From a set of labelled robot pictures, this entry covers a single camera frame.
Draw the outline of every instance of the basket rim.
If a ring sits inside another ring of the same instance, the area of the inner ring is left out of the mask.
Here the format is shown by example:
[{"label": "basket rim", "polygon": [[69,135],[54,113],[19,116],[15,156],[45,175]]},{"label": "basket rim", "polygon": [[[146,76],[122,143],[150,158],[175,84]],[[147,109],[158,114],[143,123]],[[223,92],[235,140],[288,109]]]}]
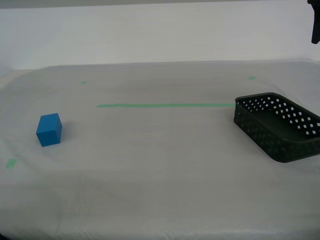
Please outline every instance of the basket rim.
[{"label": "basket rim", "polygon": [[303,140],[303,141],[291,141],[291,140],[288,140],[286,138],[283,138],[283,137],[280,137],[275,131],[271,130],[266,124],[264,124],[263,122],[261,122],[255,115],[253,115],[252,113],[250,113],[247,109],[245,109],[243,106],[241,106],[238,102],[239,100],[241,99],[246,99],[246,98],[252,98],[252,97],[258,97],[258,96],[265,96],[265,95],[274,95],[274,96],[277,96],[279,98],[282,98],[286,101],[288,101],[290,104],[293,104],[293,105],[296,105],[298,106],[301,110],[303,110],[304,112],[306,112],[307,114],[311,115],[312,117],[316,118],[319,120],[320,122],[320,117],[316,114],[314,114],[313,112],[305,109],[304,107],[300,106],[299,104],[289,100],[288,98],[286,98],[285,96],[282,96],[278,93],[275,93],[275,92],[263,92],[263,93],[258,93],[258,94],[252,94],[252,95],[247,95],[247,96],[239,96],[237,97],[234,101],[235,101],[235,106],[236,107],[240,107],[242,108],[243,110],[247,111],[251,117],[255,118],[257,121],[260,122],[261,125],[263,125],[264,127],[266,127],[270,132],[272,132],[274,135],[276,135],[279,139],[281,139],[282,141],[285,141],[285,142],[288,142],[288,143],[292,143],[292,144],[307,144],[307,143],[313,143],[313,142],[318,142],[320,141],[320,137],[315,137],[315,138],[312,138],[312,139],[308,139],[308,140]]}]

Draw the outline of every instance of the black plastic basket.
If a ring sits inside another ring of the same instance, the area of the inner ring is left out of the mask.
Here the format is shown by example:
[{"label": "black plastic basket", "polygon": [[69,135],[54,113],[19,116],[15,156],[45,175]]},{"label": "black plastic basket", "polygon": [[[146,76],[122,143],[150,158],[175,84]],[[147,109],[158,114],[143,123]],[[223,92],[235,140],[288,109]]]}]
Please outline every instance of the black plastic basket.
[{"label": "black plastic basket", "polygon": [[234,122],[278,162],[320,154],[320,117],[279,94],[236,98]]}]

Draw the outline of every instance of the green tape mark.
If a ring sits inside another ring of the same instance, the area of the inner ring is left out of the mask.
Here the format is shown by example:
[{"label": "green tape mark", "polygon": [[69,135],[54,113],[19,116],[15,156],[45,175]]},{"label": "green tape mark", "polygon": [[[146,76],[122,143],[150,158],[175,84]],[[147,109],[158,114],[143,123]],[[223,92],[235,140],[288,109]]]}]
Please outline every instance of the green tape mark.
[{"label": "green tape mark", "polygon": [[101,104],[97,108],[229,108],[235,103]]},{"label": "green tape mark", "polygon": [[13,167],[16,165],[16,163],[17,163],[17,159],[10,158],[10,159],[8,160],[8,162],[6,163],[6,165],[5,165],[5,168],[6,168],[6,169],[11,169],[11,168],[13,168]]}]

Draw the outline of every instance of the black object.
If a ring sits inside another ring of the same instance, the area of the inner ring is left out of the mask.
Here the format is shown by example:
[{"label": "black object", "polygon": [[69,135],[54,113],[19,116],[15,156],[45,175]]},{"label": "black object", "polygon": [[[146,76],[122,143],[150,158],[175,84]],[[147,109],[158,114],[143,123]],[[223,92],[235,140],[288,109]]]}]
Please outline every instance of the black object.
[{"label": "black object", "polygon": [[320,41],[320,0],[308,0],[314,11],[314,22],[311,42],[317,44]]},{"label": "black object", "polygon": [[278,162],[320,154],[320,117],[279,94],[236,98],[234,122]]}]

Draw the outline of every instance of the blue cube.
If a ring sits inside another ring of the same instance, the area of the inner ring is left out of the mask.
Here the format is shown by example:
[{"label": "blue cube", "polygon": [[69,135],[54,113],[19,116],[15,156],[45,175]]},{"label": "blue cube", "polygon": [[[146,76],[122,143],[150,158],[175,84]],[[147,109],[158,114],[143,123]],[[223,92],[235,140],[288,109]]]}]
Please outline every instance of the blue cube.
[{"label": "blue cube", "polygon": [[58,113],[41,116],[36,135],[42,147],[59,144],[61,132],[62,124]]}]

